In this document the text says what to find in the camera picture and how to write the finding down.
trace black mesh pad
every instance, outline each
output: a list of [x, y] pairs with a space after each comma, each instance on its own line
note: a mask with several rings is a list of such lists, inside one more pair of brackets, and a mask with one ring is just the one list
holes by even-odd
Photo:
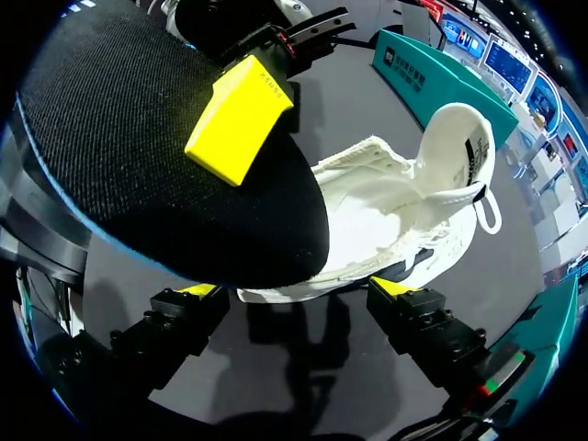
[[19, 99], [41, 165], [95, 232], [195, 280], [306, 280], [328, 223], [294, 141], [274, 130], [235, 188], [184, 155], [219, 73], [131, 2], [99, 0], [61, 20]]

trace yellow plastic piece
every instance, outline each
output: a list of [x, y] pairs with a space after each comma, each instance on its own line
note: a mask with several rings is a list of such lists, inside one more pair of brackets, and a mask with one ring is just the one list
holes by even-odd
[[200, 283], [193, 287], [179, 289], [177, 292], [187, 292], [193, 296], [199, 296], [201, 299], [210, 294], [216, 288], [216, 285], [209, 285], [208, 283]]
[[385, 278], [380, 277], [372, 277], [373, 281], [375, 281], [378, 285], [380, 285], [384, 290], [391, 296], [396, 297], [400, 296], [401, 294], [406, 294], [407, 291], [420, 291], [421, 288], [410, 288], [401, 285], [400, 283], [390, 282]]
[[184, 153], [236, 187], [279, 116], [294, 104], [254, 55], [223, 75], [213, 90]]

